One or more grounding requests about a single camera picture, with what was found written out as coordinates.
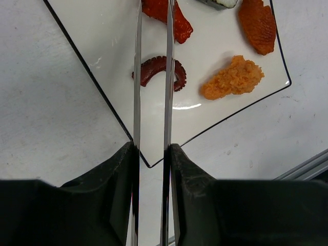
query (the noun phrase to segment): table surface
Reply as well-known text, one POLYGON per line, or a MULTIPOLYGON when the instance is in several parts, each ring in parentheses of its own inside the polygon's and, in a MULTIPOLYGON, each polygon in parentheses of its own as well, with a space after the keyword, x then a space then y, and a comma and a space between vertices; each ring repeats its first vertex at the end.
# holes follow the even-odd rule
MULTIPOLYGON (((272 179, 328 148, 328 2, 273 2, 293 84, 183 147, 216 178, 272 179)), ((0 0, 0 75, 1 179, 60 186, 128 141, 43 1, 0 0)), ((162 166, 140 175, 139 242, 154 246, 162 166)))

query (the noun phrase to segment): square plate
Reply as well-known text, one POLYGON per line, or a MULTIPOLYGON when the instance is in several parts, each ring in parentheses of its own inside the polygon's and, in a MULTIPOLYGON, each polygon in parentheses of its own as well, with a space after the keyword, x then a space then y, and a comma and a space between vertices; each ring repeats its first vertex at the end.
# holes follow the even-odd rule
MULTIPOLYGON (((291 85, 279 36, 275 51, 258 55, 239 26, 238 1, 233 9, 217 11, 196 0, 179 0, 194 31, 175 45, 175 59, 187 72, 187 84, 174 93, 172 142, 185 144, 242 109, 291 85), (231 61, 243 55, 262 67, 265 78, 252 93, 209 101, 200 86, 231 61)), ((133 135, 133 71, 138 0, 45 0, 64 34, 104 99, 131 138, 133 135)), ((272 1, 264 0, 264 5, 272 1)), ((142 15, 142 62, 166 55, 167 27, 142 15)), ((163 156, 165 73, 141 88, 141 144, 147 165, 163 156)))

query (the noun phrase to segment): fried chicken piece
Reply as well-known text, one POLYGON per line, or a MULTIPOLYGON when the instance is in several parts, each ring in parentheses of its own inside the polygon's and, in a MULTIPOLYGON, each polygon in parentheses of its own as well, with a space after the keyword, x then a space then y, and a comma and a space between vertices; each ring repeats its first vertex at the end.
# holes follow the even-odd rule
POLYGON ((273 52, 277 28, 270 6, 264 6, 262 0, 243 0, 238 16, 248 41, 257 53, 266 55, 273 52))
MULTIPOLYGON (((149 17, 167 24, 168 4, 168 0, 142 0, 142 11, 149 17)), ((183 44, 194 29, 182 14, 177 1, 175 1, 174 9, 174 38, 183 44)))
POLYGON ((250 93, 262 78, 264 73, 258 65, 237 55, 227 68, 220 70, 200 88, 200 94, 208 100, 216 100, 229 94, 250 93))

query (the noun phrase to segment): white table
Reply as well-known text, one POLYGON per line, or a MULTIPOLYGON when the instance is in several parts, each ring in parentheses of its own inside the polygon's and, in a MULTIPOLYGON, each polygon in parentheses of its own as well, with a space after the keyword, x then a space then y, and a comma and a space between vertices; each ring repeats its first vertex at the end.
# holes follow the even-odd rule
MULTIPOLYGON (((328 2, 274 6, 293 84, 183 147, 217 178, 275 178, 328 148, 328 2)), ((60 186, 128 141, 42 0, 0 0, 0 75, 0 178, 60 186)), ((141 246, 159 242, 161 172, 141 169, 141 246)))

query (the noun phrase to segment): tongs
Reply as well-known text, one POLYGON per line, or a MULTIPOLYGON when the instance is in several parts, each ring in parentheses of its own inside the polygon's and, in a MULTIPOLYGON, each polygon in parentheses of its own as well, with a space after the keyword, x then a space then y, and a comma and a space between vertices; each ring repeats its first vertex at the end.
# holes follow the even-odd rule
MULTIPOLYGON (((174 0, 168 0, 167 20, 167 64, 165 87, 165 123, 164 123, 164 157, 163 157, 163 190, 160 246, 168 246, 169 243, 169 195, 171 173, 171 131, 172 131, 172 106, 173 106, 173 78, 174 78, 174 0)), ((139 169, 140 169, 140 81, 141 81, 141 26, 142 4, 139 1, 137 33, 135 40, 134 56, 134 115, 133 115, 133 141, 136 149, 137 166, 132 184, 132 230, 131 245, 138 245, 138 218, 139 218, 139 169)))

